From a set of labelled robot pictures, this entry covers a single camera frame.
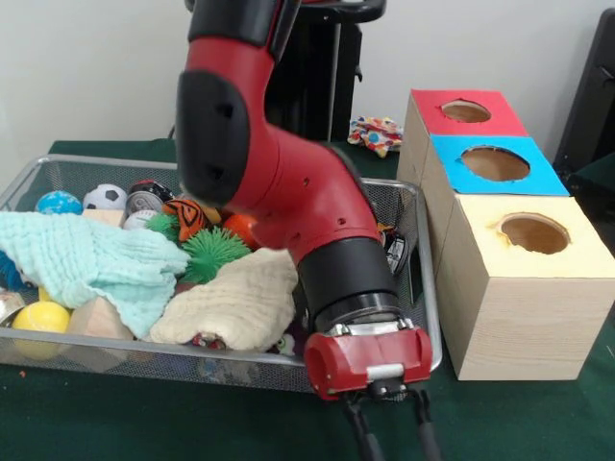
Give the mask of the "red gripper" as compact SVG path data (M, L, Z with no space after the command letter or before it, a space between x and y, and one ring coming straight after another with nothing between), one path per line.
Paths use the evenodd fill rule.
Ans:
M371 384L396 379L401 384L431 376L431 340L420 328L402 328L380 334L314 333L304 349L309 382L323 400L342 397L362 461L384 461L381 445L361 409L362 395ZM412 390L414 415L425 458L442 461L425 389Z

